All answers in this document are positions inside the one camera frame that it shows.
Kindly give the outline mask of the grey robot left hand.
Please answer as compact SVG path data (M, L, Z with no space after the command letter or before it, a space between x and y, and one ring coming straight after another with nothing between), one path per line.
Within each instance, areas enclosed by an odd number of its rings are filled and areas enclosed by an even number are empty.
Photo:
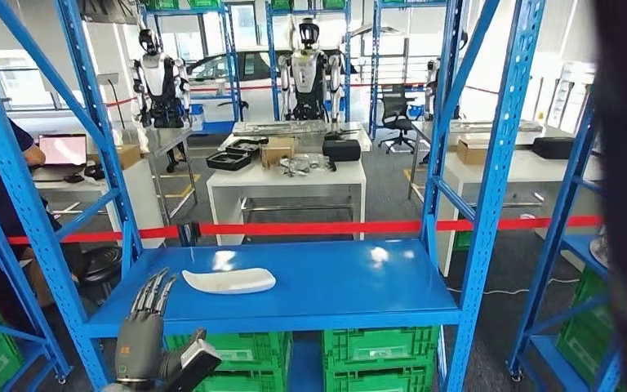
M174 274L164 279L168 271L161 269L140 286L119 328L114 371L115 381L124 386L147 390L161 382L184 387L180 377L193 361L189 356L197 353L199 342L207 336L199 328L180 349L163 349L164 310L176 281Z

